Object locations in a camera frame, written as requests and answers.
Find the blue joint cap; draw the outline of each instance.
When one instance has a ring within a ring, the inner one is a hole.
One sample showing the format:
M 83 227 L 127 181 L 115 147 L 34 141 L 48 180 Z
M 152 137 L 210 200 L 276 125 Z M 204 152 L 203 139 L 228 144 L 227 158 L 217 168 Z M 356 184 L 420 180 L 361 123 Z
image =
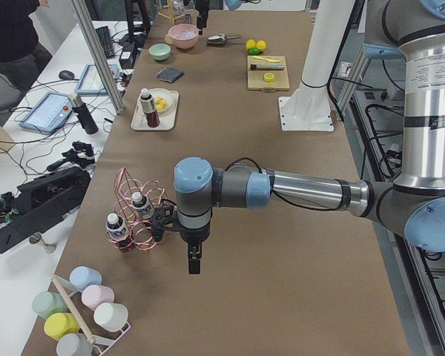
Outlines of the blue joint cap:
M 181 194 L 194 193 L 203 189 L 213 177 L 211 164 L 199 157 L 182 159 L 174 172 L 174 187 Z
M 242 0 L 224 0 L 230 11 L 237 10 L 243 4 Z
M 249 177 L 245 190 L 245 205 L 249 209 L 261 209 L 270 200 L 270 180 L 267 174 L 254 172 Z
M 423 204 L 407 220 L 406 240 L 431 252 L 445 252 L 445 197 Z
M 445 20 L 445 0 L 421 0 L 421 4 L 432 15 Z
M 364 44 L 364 56 L 368 59 L 402 59 L 404 55 L 397 47 Z

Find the table surface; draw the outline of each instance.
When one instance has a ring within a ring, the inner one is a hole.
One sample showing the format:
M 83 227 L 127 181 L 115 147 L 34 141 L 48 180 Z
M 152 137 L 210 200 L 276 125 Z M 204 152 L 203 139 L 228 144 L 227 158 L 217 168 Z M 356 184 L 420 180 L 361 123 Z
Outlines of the table surface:
M 146 47 L 161 42 L 157 21 Z M 155 62 L 145 50 L 56 273 L 84 265 L 102 273 L 132 329 L 109 355 L 410 355 L 370 221 L 347 212 L 305 211 L 274 200 L 260 211 L 216 208 L 203 245 L 202 272 L 188 275 L 186 244 L 166 234 L 150 254 L 122 253 L 105 239 L 113 183 L 126 167 L 157 179 L 174 198 L 173 167 L 202 156 L 225 167 L 239 156 L 262 166 L 316 177 L 356 180 L 343 125 L 331 133 L 283 132 L 280 94 L 248 91 L 245 41 L 265 39 L 285 56 L 292 93 L 299 85 L 312 23 L 301 12 L 211 11 L 190 50 L 172 48 Z M 206 47 L 216 33 L 239 42 Z M 172 85 L 155 74 L 183 70 Z M 136 132 L 131 118 L 142 87 L 177 90 L 177 122 L 168 132 Z M 89 309 L 79 306 L 95 334 Z M 23 355 L 51 355 L 56 342 L 38 319 Z
M 102 25 L 109 26 L 111 34 L 127 28 L 124 22 L 95 23 L 96 27 Z M 115 58 L 110 59 L 109 62 L 118 64 L 119 61 Z M 79 78 L 85 65 L 90 63 L 93 63 L 92 56 L 77 25 L 53 56 L 35 85 L 59 80 L 58 73 L 63 69 L 71 70 L 75 73 L 76 78 Z M 33 107 L 48 91 L 57 90 L 60 93 L 69 94 L 75 90 L 75 87 L 76 82 L 39 85 L 26 95 L 19 107 Z M 68 125 L 63 130 L 57 131 L 49 142 L 16 145 L 10 151 L 10 155 L 17 162 L 21 160 L 28 173 L 34 173 L 33 170 L 43 172 L 50 163 L 61 159 L 61 152 L 70 150 L 72 142 L 77 140 L 91 143 L 97 153 L 97 158 L 99 158 L 99 152 L 104 148 L 108 137 L 106 131 L 111 129 L 111 124 L 105 122 L 104 118 L 113 119 L 115 110 L 108 96 L 83 96 L 82 98 L 89 104 L 89 110 L 92 111 L 99 131 L 94 135 L 87 135 L 78 123 L 73 127 Z M 44 135 L 40 133 L 19 127 L 19 121 L 24 118 L 24 115 L 25 112 L 18 109 L 5 124 L 6 132 L 12 136 L 15 142 L 43 138 Z M 72 116 L 67 123 L 76 120 L 77 118 Z M 35 156 L 38 158 L 29 161 L 28 166 L 25 166 L 28 160 Z M 7 191 L 12 191 L 15 194 L 17 185 L 35 177 L 37 176 L 26 177 L 16 162 L 6 154 L 0 154 L 0 194 Z M 43 234 L 43 239 L 47 243 L 57 244 L 53 254 L 46 254 L 42 247 L 31 245 L 27 241 L 0 254 L 0 356 L 19 355 L 22 351 L 36 319 L 36 315 L 30 307 L 31 302 L 39 292 L 48 289 L 50 274 L 56 269 L 75 219 L 76 212 L 73 212 L 66 216 L 65 221 Z

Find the white table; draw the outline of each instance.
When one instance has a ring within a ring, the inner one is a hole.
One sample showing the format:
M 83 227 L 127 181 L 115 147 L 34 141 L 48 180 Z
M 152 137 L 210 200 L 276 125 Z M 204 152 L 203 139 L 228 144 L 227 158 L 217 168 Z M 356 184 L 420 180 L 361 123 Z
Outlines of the white table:
M 96 22 L 95 27 L 107 25 L 111 35 L 118 31 L 126 30 L 125 22 Z M 87 48 L 79 26 L 75 26 L 58 49 L 53 59 L 38 78 L 38 82 L 46 83 L 59 80 L 58 73 L 61 70 L 70 70 L 79 78 L 86 64 L 93 63 L 90 51 Z M 109 63 L 119 64 L 118 56 L 110 59 Z M 60 82 L 49 86 L 60 93 L 72 93 L 77 82 Z M 45 86 L 32 89 L 22 100 L 20 107 L 33 107 L 45 93 L 50 91 Z M 24 158 L 22 164 L 30 158 L 51 154 L 30 161 L 29 166 L 38 172 L 43 172 L 46 167 L 61 159 L 61 153 L 72 148 L 72 142 L 82 141 L 93 145 L 94 152 L 99 153 L 104 148 L 111 124 L 104 121 L 104 118 L 113 119 L 115 110 L 108 96 L 83 96 L 89 105 L 89 110 L 98 107 L 92 112 L 99 131 L 94 135 L 87 135 L 78 123 L 71 130 L 66 129 L 67 136 L 63 137 L 62 131 L 58 131 L 57 136 L 61 139 L 54 139 L 48 143 L 33 143 L 24 145 Z M 24 117 L 24 113 L 15 112 L 5 124 L 4 129 L 13 137 L 16 142 L 24 142 L 42 138 L 44 135 L 26 131 L 19 127 L 19 120 Z M 67 122 L 75 122 L 75 115 L 72 115 Z M 17 161 L 22 157 L 22 145 L 16 145 L 10 155 Z M 7 191 L 17 192 L 16 186 L 25 181 L 22 169 L 6 154 L 0 154 L 0 194 Z M 33 298 L 41 291 L 46 291 L 50 285 L 50 275 L 56 270 L 59 258 L 65 247 L 70 230 L 72 229 L 76 212 L 68 214 L 64 222 L 54 226 L 43 234 L 43 240 L 47 243 L 57 244 L 57 249 L 52 254 L 47 254 L 38 245 L 31 245 L 27 240 L 19 243 L 4 254 L 0 254 L 0 356 L 20 355 L 33 327 L 36 315 L 31 309 Z

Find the cup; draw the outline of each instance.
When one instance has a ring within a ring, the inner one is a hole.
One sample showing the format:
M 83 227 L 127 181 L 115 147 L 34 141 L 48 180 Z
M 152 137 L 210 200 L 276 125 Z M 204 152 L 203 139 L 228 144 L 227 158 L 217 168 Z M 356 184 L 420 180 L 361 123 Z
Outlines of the cup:
M 42 291 L 31 303 L 31 309 L 43 319 L 48 319 L 54 313 L 67 312 L 67 306 L 61 295 Z
M 59 341 L 66 334 L 77 333 L 80 329 L 71 313 L 54 313 L 44 322 L 44 333 Z
M 100 285 L 102 283 L 102 275 L 95 269 L 79 266 L 71 272 L 69 281 L 79 291 L 84 291 L 86 287 L 93 284 Z
M 128 310 L 122 304 L 102 303 L 94 312 L 94 321 L 108 332 L 117 332 L 127 323 Z
M 106 286 L 88 286 L 81 295 L 82 303 L 91 310 L 96 310 L 102 303 L 112 303 L 113 299 L 113 290 Z
M 58 356 L 90 356 L 92 345 L 84 334 L 66 334 L 58 341 Z

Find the pink bowl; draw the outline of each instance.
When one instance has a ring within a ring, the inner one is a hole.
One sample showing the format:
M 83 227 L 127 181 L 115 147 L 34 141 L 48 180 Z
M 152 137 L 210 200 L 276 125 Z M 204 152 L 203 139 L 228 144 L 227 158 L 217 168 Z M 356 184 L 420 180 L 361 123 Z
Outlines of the pink bowl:
M 168 35 L 175 46 L 187 50 L 198 42 L 199 30 L 193 24 L 175 24 L 168 31 Z

